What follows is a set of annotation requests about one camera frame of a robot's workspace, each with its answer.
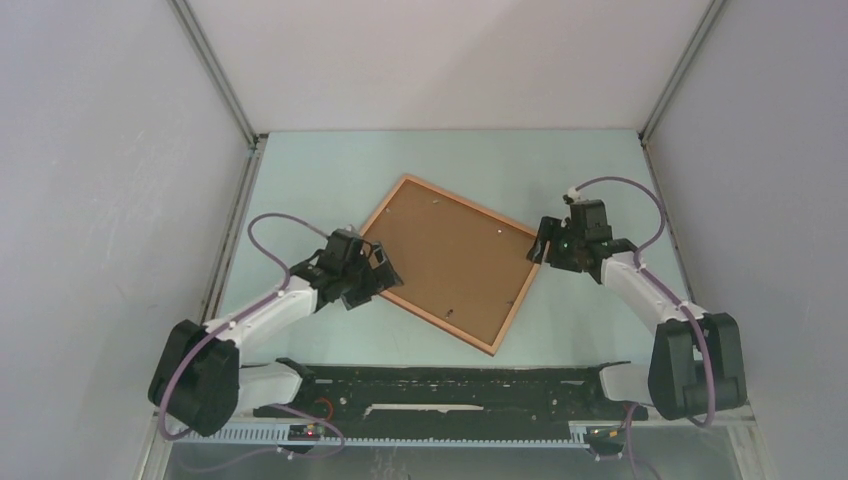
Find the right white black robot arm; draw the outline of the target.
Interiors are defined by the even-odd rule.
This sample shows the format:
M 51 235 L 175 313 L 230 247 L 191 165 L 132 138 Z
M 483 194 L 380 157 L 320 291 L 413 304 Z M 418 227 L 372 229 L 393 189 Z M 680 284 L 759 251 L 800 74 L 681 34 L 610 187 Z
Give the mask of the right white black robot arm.
M 653 336 L 646 365 L 610 363 L 581 392 L 585 411 L 606 418 L 622 402 L 652 406 L 664 419 L 707 421 L 747 403 L 737 321 L 680 299 L 637 260 L 637 246 L 616 238 L 600 200 L 577 201 L 563 219 L 541 218 L 527 258 L 586 273 L 613 291 Z

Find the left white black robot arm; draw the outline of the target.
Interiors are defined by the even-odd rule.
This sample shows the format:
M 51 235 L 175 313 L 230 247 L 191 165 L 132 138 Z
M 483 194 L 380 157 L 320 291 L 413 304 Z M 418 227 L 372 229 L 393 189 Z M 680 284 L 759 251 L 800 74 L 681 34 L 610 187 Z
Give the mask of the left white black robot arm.
M 284 270 L 283 281 L 235 314 L 205 325 L 183 320 L 171 330 L 148 387 L 148 399 L 188 431 L 210 436 L 235 414 L 279 404 L 304 416 L 316 403 L 306 370 L 290 360 L 248 365 L 247 353 L 336 301 L 348 310 L 402 285 L 383 245 L 349 230 Z

